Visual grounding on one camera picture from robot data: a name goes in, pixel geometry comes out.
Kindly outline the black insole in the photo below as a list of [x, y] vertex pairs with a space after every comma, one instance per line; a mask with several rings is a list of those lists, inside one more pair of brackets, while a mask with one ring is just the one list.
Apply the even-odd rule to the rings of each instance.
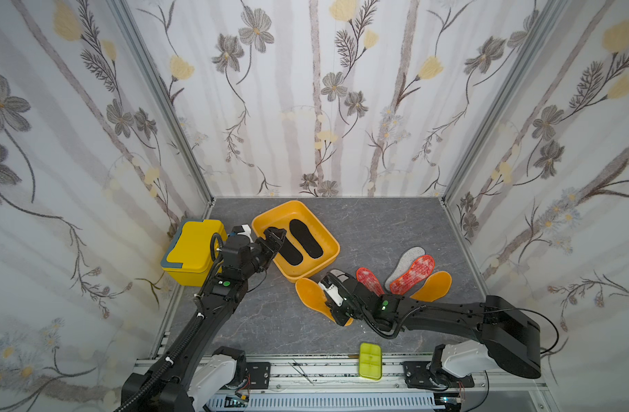
[[299, 266], [303, 262], [302, 253], [291, 243], [288, 237], [284, 239], [279, 254], [290, 266]]
[[324, 251], [318, 240], [310, 232], [308, 226], [301, 220], [292, 219], [290, 221], [290, 233], [302, 246], [303, 250], [311, 259], [319, 259]]

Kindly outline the orange translucent insole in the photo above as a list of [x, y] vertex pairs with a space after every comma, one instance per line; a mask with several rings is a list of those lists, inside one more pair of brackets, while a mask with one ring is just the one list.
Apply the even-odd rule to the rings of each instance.
[[446, 271], [432, 274], [410, 298], [423, 302], [434, 302], [445, 297], [453, 284], [453, 278]]
[[295, 283], [295, 290], [307, 308], [326, 316], [333, 323], [341, 325], [333, 317], [333, 309], [338, 308], [338, 302], [328, 295], [319, 283], [308, 278], [302, 278]]

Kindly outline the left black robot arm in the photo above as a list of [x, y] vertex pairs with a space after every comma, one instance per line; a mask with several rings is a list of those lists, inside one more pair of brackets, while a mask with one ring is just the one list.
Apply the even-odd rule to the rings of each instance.
[[213, 266], [199, 292], [196, 310], [173, 344], [144, 374], [131, 374], [122, 386], [120, 411], [203, 411], [208, 401], [228, 385], [240, 385], [245, 354], [220, 348], [202, 366], [206, 347], [248, 292], [249, 279], [268, 270], [287, 237], [270, 227], [256, 240], [241, 226], [224, 239], [211, 237]]

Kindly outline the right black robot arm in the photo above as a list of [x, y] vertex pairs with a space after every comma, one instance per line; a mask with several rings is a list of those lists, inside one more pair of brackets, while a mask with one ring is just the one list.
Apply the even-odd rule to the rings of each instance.
[[541, 377], [540, 326], [523, 309], [499, 296], [466, 304], [423, 302], [395, 294], [379, 296], [341, 271], [329, 271], [319, 287], [340, 326], [349, 319], [362, 320], [388, 340], [405, 330], [464, 337], [463, 343], [436, 348], [435, 366], [445, 374], [462, 378], [499, 367], [520, 378]]

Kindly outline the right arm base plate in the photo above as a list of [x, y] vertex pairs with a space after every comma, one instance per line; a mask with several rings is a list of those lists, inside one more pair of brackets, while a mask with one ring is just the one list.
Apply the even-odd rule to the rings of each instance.
[[472, 376], [456, 377], [434, 362], [404, 362], [405, 383], [408, 388], [427, 391], [473, 388]]

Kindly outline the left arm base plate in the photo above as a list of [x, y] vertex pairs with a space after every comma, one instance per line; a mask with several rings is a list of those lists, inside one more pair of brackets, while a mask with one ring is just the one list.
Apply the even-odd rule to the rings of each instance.
[[244, 365], [242, 369], [242, 383], [240, 390], [242, 391], [264, 391], [268, 390], [271, 379], [271, 363], [270, 362], [250, 362]]

